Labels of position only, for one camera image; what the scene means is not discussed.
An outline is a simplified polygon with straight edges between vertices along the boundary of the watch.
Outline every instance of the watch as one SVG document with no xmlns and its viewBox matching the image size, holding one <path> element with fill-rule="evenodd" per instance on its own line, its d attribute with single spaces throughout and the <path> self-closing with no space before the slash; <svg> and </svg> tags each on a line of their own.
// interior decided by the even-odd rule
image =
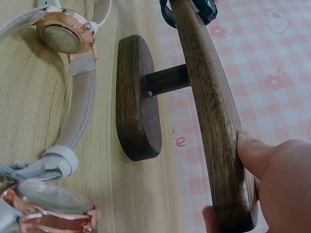
<svg viewBox="0 0 311 233">
<path fill-rule="evenodd" d="M 208 25 L 217 16 L 218 10 L 214 0 L 192 0 L 198 9 L 198 15 L 205 25 Z M 172 11 L 167 7 L 167 0 L 160 0 L 161 13 L 164 20 L 171 27 L 176 28 L 175 19 Z"/>
<path fill-rule="evenodd" d="M 34 228 L 49 233 L 95 233 L 99 210 L 86 198 L 43 181 L 63 179 L 78 167 L 74 150 L 88 127 L 95 98 L 94 42 L 109 15 L 111 0 L 94 0 L 91 21 L 61 8 L 58 0 L 38 0 L 37 4 L 0 27 L 0 38 L 16 28 L 35 25 L 48 47 L 67 54 L 72 74 L 71 106 L 56 144 L 41 159 L 0 164 L 0 233 L 11 228 L 22 233 Z"/>
<path fill-rule="evenodd" d="M 44 181 L 62 179 L 75 172 L 78 160 L 74 149 L 81 141 L 90 121 L 96 90 L 95 37 L 111 9 L 111 0 L 94 0 L 91 21 L 58 0 L 38 0 L 34 8 L 0 27 L 0 38 L 10 31 L 35 25 L 43 42 L 53 50 L 66 53 L 72 74 L 72 99 L 67 121 L 56 145 L 46 150 L 40 160 L 29 164 L 0 164 L 0 174 L 16 180 Z M 85 53 L 74 58 L 74 54 Z"/>
<path fill-rule="evenodd" d="M 87 198 L 45 182 L 0 176 L 0 233 L 97 233 L 100 210 Z"/>
</svg>

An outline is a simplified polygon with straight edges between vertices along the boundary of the finger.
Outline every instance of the finger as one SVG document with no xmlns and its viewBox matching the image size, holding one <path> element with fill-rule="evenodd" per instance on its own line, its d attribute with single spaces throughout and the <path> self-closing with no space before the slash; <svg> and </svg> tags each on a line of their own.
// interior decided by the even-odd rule
<svg viewBox="0 0 311 233">
<path fill-rule="evenodd" d="M 250 136 L 248 131 L 242 129 L 238 133 L 238 154 L 244 166 L 261 180 L 273 156 L 288 147 L 305 143 L 307 142 L 304 140 L 290 140 L 278 146 L 271 146 Z"/>
<path fill-rule="evenodd" d="M 211 205 L 207 205 L 203 208 L 202 211 L 206 232 L 207 233 L 218 233 L 220 232 L 216 217 L 214 214 L 214 208 Z"/>
</svg>

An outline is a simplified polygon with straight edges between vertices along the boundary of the wooden watch stand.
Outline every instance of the wooden watch stand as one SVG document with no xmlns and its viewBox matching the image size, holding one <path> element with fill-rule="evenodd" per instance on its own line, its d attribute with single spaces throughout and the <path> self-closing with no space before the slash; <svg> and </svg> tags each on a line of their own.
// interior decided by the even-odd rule
<svg viewBox="0 0 311 233">
<path fill-rule="evenodd" d="M 223 233 L 252 230 L 258 220 L 253 176 L 237 154 L 239 115 L 206 26 L 189 0 L 170 0 L 186 64 L 154 72 L 146 42 L 119 42 L 116 125 L 133 161 L 159 155 L 162 135 L 157 95 L 191 86 L 197 109 L 214 212 Z"/>
</svg>

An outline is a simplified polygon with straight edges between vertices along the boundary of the watch face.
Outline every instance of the watch face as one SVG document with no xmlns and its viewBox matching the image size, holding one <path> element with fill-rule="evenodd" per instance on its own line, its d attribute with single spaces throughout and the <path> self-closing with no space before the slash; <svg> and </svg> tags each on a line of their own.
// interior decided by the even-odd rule
<svg viewBox="0 0 311 233">
<path fill-rule="evenodd" d="M 79 38 L 70 30 L 58 25 L 46 27 L 43 38 L 51 49 L 58 52 L 72 54 L 80 49 Z"/>
<path fill-rule="evenodd" d="M 94 205 L 85 197 L 43 182 L 23 182 L 19 193 L 36 205 L 65 213 L 86 213 Z"/>
</svg>

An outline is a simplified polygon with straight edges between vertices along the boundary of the light wooden table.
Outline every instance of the light wooden table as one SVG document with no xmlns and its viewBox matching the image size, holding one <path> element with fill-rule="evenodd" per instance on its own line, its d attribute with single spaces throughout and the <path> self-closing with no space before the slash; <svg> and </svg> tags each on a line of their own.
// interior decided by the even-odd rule
<svg viewBox="0 0 311 233">
<path fill-rule="evenodd" d="M 35 2 L 1 0 L 0 25 Z M 91 19 L 92 0 L 61 3 Z M 80 166 L 59 183 L 99 205 L 99 233 L 185 232 L 166 96 L 159 97 L 163 149 L 158 158 L 131 162 L 115 128 L 118 41 L 140 34 L 150 47 L 155 69 L 162 69 L 152 5 L 152 0 L 113 1 L 97 37 L 98 88 L 90 127 L 76 150 Z M 0 53 L 0 160 L 33 161 L 55 143 L 69 112 L 72 81 L 67 58 L 45 47 L 32 27 L 6 36 Z"/>
</svg>

